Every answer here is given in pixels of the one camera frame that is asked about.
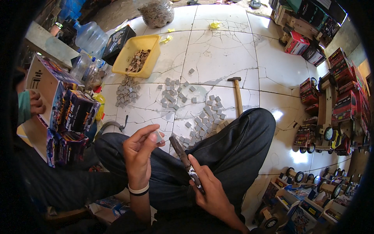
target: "white wristband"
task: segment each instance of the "white wristband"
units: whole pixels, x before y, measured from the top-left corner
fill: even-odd
[[[149,189],[149,182],[148,182],[147,186],[145,186],[144,188],[139,189],[139,190],[133,190],[133,189],[131,189],[129,184],[127,184],[127,186],[129,188],[130,193],[141,194],[141,193],[144,193],[145,191],[147,191]]]

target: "dark denim jeans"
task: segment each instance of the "dark denim jeans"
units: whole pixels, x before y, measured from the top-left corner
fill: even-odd
[[[242,199],[258,176],[275,131],[275,120],[262,108],[249,109],[218,134],[198,142],[186,151],[201,165],[207,165],[221,181],[237,213]],[[106,169],[123,176],[127,183],[122,142],[128,136],[107,133],[95,142],[95,152]],[[157,210],[195,205],[195,193],[183,163],[155,149],[151,155],[150,204]]]
[[[240,213],[243,196],[258,175],[275,131],[275,120],[267,110],[244,112],[218,134],[198,142],[186,151],[201,165],[207,165]],[[128,184],[122,143],[128,136],[104,134],[85,151],[86,158],[99,158],[110,173],[51,168],[19,137],[15,156],[30,197],[40,207],[60,210],[84,205],[121,192]],[[150,204],[159,212],[195,205],[194,190],[183,163],[155,149],[151,155]]]

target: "hammer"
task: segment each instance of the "hammer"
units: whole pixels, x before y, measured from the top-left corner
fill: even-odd
[[[239,111],[239,115],[243,113],[243,104],[242,104],[242,96],[240,95],[240,88],[239,88],[239,81],[241,81],[241,77],[233,77],[228,79],[227,81],[233,81],[235,84],[235,93],[236,93],[236,102],[237,102],[237,109]]]

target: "wooden hammer handle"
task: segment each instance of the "wooden hammer handle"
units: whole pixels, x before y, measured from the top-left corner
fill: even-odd
[[[235,85],[237,109],[238,109],[239,115],[241,115],[243,113],[243,104],[242,104],[242,96],[240,94],[239,81],[234,80],[234,85]]]

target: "plastic sack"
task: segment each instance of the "plastic sack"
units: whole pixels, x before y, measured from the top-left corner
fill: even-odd
[[[174,8],[169,0],[133,0],[145,24],[151,29],[161,28],[174,19]]]

